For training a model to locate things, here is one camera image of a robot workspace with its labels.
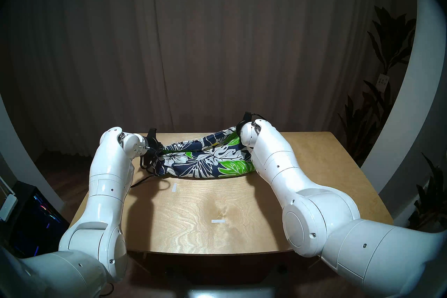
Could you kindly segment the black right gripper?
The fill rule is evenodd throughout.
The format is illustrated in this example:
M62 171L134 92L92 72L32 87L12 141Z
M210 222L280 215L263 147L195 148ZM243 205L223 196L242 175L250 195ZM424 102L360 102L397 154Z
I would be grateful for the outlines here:
M247 123L252 122L252 113L251 112L245 112L243 119L237 124L237 135L240 136L241 130L243 126Z

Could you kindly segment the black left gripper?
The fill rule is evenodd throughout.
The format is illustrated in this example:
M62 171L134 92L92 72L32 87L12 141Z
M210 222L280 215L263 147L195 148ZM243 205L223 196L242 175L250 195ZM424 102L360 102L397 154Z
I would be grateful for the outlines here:
M154 162L163 150L163 144L156 138L156 128L150 128L145 136L145 162Z

